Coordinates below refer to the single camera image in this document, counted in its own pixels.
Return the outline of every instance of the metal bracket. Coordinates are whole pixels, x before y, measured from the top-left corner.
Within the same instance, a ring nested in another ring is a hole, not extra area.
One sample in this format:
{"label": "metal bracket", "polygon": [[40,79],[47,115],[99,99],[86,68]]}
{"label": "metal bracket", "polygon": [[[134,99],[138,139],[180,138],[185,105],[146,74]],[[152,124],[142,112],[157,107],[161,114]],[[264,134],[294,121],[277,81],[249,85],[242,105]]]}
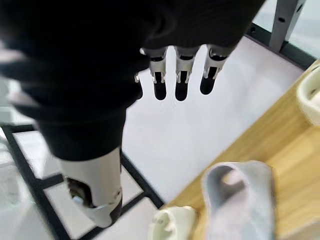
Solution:
{"label": "metal bracket", "polygon": [[278,0],[274,15],[270,48],[279,52],[297,23],[306,0]]}

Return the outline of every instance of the white floor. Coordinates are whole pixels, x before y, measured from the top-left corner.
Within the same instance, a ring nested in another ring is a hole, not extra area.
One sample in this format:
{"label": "white floor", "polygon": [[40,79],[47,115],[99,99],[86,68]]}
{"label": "white floor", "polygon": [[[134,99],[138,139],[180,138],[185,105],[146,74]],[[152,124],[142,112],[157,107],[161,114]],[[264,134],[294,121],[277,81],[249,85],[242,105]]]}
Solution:
{"label": "white floor", "polygon": [[[174,97],[175,53],[170,48],[166,99],[155,99],[151,76],[146,70],[140,73],[143,97],[127,111],[123,150],[166,202],[249,128],[302,73],[291,63],[243,38],[218,75],[213,92],[204,96],[199,87],[205,54],[202,47],[184,102]],[[40,134],[19,133],[16,137],[37,177],[58,171]],[[124,202],[141,191],[125,170],[121,180]],[[70,236],[76,238],[94,225],[72,204],[65,190],[66,186],[61,184],[47,189],[46,194]],[[1,239],[51,239],[36,209],[29,202],[0,213]],[[96,239],[145,240],[155,210],[145,199]],[[3,235],[4,229],[10,230],[8,234]]]}

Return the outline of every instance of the robotic hand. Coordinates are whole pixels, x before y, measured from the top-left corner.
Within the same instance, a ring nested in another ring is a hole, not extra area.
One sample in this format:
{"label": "robotic hand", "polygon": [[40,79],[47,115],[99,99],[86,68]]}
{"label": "robotic hand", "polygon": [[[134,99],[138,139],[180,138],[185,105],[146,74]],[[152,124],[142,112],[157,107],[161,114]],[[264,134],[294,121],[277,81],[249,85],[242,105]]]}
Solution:
{"label": "robotic hand", "polygon": [[0,0],[0,72],[20,81],[9,99],[34,118],[60,163],[70,197],[100,227],[120,216],[120,151],[126,109],[150,68],[166,97],[166,50],[176,50],[178,101],[195,55],[208,52],[207,95],[264,0]]}

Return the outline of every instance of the black sleeve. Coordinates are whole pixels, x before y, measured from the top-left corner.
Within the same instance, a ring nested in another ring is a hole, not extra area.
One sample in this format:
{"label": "black sleeve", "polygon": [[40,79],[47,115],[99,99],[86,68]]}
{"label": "black sleeve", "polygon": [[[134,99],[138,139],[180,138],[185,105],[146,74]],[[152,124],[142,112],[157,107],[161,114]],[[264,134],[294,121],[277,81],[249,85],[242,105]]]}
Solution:
{"label": "black sleeve", "polygon": [[228,54],[264,0],[0,0],[0,72],[21,82],[11,102],[34,118],[52,153],[102,156],[121,145],[140,95],[141,47],[211,44]]}

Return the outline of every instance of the wooden tabletop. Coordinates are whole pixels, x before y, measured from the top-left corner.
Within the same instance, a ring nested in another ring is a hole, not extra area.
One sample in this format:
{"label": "wooden tabletop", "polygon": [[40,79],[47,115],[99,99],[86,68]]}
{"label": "wooden tabletop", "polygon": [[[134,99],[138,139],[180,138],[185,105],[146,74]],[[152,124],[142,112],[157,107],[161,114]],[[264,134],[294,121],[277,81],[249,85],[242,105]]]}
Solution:
{"label": "wooden tabletop", "polygon": [[[320,127],[309,123],[296,100],[297,86],[319,64],[320,60],[310,66],[284,96],[207,167],[249,160],[271,166],[276,184],[278,237],[320,216]],[[205,239],[207,209],[201,187],[204,172],[165,206],[196,209],[198,222],[192,240]]]}

